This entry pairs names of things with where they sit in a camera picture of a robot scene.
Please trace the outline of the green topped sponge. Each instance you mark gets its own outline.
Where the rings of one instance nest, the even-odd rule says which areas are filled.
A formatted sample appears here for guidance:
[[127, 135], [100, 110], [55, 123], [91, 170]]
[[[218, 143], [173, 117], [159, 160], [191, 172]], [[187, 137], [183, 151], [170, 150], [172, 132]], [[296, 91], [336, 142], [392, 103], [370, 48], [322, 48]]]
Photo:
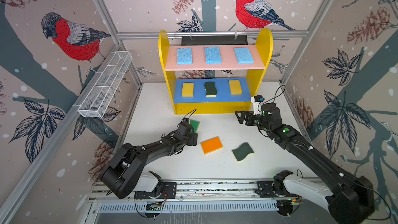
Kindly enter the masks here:
[[198, 129], [199, 129], [199, 126], [200, 126], [200, 122], [197, 121], [197, 120], [190, 120], [190, 124], [191, 124], [192, 127], [193, 127], [193, 132], [194, 132], [194, 133], [197, 133], [197, 131], [198, 131]]

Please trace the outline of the orange topped sponge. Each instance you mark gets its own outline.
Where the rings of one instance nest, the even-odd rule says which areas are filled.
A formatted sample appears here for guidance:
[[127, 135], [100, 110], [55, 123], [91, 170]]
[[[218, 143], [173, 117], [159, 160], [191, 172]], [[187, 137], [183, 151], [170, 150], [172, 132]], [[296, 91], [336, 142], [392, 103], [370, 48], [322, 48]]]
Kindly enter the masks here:
[[223, 148], [223, 144], [219, 137], [215, 137], [201, 143], [204, 155]]

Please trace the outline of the yellow sponge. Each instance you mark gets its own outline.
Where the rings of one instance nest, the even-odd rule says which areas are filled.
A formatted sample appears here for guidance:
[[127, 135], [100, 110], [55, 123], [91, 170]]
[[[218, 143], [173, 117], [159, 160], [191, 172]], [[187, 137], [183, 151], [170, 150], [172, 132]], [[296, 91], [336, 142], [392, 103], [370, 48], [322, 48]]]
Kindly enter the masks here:
[[229, 87], [231, 95], [242, 95], [243, 90], [241, 88], [240, 80], [229, 80]]
[[182, 97], [193, 97], [194, 96], [194, 83], [183, 83], [181, 96]]

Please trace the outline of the light blue sponge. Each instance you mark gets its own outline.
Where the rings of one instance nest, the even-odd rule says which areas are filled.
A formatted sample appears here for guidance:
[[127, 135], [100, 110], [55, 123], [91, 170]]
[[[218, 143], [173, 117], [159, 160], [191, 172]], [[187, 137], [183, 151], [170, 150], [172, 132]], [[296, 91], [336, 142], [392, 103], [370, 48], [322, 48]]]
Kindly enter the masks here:
[[253, 64], [254, 59], [249, 48], [238, 47], [234, 48], [238, 64]]
[[192, 49], [191, 48], [178, 48], [177, 49], [177, 64], [188, 65], [193, 63]]
[[206, 64], [221, 64], [222, 58], [219, 47], [205, 47]]

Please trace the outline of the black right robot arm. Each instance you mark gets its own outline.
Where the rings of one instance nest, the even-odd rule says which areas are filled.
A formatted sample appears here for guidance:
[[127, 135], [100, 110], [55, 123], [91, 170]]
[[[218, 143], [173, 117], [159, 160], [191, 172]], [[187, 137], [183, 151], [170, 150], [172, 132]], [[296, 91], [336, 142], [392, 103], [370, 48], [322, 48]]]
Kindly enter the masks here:
[[235, 115], [240, 124], [255, 126], [260, 133], [266, 133], [266, 137], [297, 157], [325, 183], [322, 187], [283, 170], [273, 177], [275, 195], [304, 197], [327, 210], [339, 224], [360, 224], [375, 212], [373, 184], [333, 163], [299, 131], [284, 124], [275, 103], [262, 105], [261, 114], [237, 111]]

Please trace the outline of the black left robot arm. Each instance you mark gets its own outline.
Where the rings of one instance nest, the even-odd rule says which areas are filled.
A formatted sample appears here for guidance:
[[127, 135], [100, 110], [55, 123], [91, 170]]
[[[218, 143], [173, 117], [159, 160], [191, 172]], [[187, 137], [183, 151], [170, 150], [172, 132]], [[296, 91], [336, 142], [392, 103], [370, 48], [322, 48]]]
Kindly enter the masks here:
[[183, 118], [176, 130], [163, 135], [157, 142], [144, 146], [122, 145], [102, 170], [99, 179], [108, 188], [108, 195], [115, 194], [119, 199], [131, 192], [144, 192], [149, 198], [166, 196], [163, 179], [144, 167], [160, 158], [181, 153], [185, 146], [195, 146], [198, 135], [188, 118]]

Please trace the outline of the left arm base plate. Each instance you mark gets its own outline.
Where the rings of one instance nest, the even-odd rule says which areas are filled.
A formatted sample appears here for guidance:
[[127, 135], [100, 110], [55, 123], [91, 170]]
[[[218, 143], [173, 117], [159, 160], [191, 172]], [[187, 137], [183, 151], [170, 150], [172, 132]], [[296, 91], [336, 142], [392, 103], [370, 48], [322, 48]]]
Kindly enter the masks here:
[[168, 200], [175, 199], [177, 184], [175, 182], [159, 182], [152, 191], [137, 191], [136, 200]]

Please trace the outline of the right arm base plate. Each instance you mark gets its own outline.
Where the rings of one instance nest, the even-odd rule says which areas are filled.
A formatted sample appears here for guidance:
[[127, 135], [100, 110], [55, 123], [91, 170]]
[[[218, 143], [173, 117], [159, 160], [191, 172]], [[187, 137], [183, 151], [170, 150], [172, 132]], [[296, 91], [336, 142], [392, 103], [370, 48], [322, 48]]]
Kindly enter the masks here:
[[275, 181], [258, 181], [257, 186], [258, 189], [255, 190], [255, 193], [261, 198], [299, 198], [298, 195], [288, 192], [283, 183]]

